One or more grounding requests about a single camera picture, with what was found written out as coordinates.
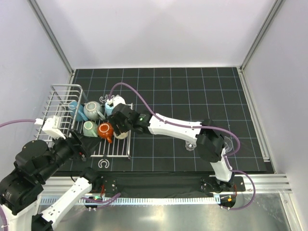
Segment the mint green cup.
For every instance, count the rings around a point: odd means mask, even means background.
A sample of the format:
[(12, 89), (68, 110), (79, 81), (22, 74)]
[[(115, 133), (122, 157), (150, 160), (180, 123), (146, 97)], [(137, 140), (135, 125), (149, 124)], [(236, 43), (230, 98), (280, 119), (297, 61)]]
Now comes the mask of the mint green cup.
[(92, 121), (84, 122), (82, 130), (84, 136), (98, 137), (98, 125)]

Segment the steel tumbler cup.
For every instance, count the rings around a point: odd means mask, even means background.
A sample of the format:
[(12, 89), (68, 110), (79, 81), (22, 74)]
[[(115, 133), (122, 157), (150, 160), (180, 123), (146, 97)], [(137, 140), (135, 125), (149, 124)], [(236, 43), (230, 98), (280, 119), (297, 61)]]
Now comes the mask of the steel tumbler cup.
[(119, 135), (117, 135), (115, 132), (113, 132), (113, 135), (116, 139), (119, 139), (119, 140), (123, 140), (125, 139), (127, 136), (128, 136), (129, 132), (124, 132), (124, 133), (120, 133)]

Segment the orange black ceramic cup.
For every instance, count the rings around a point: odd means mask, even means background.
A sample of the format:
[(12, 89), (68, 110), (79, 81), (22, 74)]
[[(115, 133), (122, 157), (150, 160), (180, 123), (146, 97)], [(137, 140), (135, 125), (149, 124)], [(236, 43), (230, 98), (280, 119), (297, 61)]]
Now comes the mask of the orange black ceramic cup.
[(109, 143), (113, 142), (113, 132), (114, 129), (111, 123), (108, 122), (101, 123), (97, 128), (98, 136), (102, 139), (107, 140)]

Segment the blue ceramic mug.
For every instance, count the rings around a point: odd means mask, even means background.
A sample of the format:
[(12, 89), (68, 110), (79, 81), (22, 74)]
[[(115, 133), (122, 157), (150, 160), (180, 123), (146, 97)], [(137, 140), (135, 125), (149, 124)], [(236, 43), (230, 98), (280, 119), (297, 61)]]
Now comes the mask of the blue ceramic mug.
[(68, 110), (72, 118), (75, 118), (76, 122), (88, 120), (88, 118), (84, 114), (83, 105), (78, 104), (77, 101), (71, 101), (68, 105)]

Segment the grey ceramic mug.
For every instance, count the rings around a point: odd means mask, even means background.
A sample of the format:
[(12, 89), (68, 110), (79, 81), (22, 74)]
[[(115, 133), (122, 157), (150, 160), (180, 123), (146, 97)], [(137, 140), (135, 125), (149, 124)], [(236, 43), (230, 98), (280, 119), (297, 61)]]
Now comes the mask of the grey ceramic mug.
[(90, 101), (84, 105), (83, 112), (89, 120), (105, 120), (102, 106), (96, 101)]

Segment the small clear glass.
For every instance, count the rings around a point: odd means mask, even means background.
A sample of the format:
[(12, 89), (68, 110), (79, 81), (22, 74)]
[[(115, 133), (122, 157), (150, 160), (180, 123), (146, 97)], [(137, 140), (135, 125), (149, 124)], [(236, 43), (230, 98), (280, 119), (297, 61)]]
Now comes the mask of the small clear glass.
[(185, 148), (187, 151), (191, 152), (196, 148), (196, 144), (185, 141)]

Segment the large clear plastic cup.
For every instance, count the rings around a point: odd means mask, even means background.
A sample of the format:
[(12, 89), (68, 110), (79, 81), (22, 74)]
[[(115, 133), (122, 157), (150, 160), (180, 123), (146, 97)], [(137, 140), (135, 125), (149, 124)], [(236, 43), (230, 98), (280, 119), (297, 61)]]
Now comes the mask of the large clear plastic cup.
[(229, 153), (229, 152), (233, 151), (232, 138), (225, 136), (224, 137), (224, 144), (225, 144), (226, 153)]

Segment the light blue tall mug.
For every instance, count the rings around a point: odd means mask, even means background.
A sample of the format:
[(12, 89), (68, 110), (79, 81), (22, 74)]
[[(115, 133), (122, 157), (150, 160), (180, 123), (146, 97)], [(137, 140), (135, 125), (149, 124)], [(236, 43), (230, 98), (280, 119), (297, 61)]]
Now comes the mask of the light blue tall mug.
[(114, 104), (113, 103), (109, 104), (108, 102), (106, 102), (105, 105), (104, 105), (104, 108), (105, 108), (106, 115), (110, 116), (112, 114), (113, 109), (114, 109)]

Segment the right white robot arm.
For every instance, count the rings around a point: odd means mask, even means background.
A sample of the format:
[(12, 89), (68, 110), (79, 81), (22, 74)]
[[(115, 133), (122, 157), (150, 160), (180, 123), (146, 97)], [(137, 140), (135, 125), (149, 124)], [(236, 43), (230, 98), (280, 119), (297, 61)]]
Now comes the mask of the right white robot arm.
[(224, 129), (212, 126), (213, 121), (189, 122), (177, 120), (145, 110), (142, 113), (123, 103), (112, 109), (108, 116), (116, 135), (128, 131), (138, 134), (164, 135), (191, 144), (204, 161), (208, 161), (215, 173), (217, 186), (227, 191), (234, 186), (234, 173), (226, 160)]

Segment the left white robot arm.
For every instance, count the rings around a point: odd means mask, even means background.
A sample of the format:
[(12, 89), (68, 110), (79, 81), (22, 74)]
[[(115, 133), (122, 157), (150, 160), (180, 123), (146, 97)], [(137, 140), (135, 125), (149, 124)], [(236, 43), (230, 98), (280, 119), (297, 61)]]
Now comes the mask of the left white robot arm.
[(0, 182), (3, 230), (53, 231), (82, 196), (101, 189), (100, 174), (87, 167), (58, 201), (43, 212), (35, 213), (46, 181), (71, 158), (89, 158), (101, 141), (74, 129), (71, 134), (71, 137), (54, 140), (53, 147), (43, 140), (30, 141), (16, 155), (14, 170)]

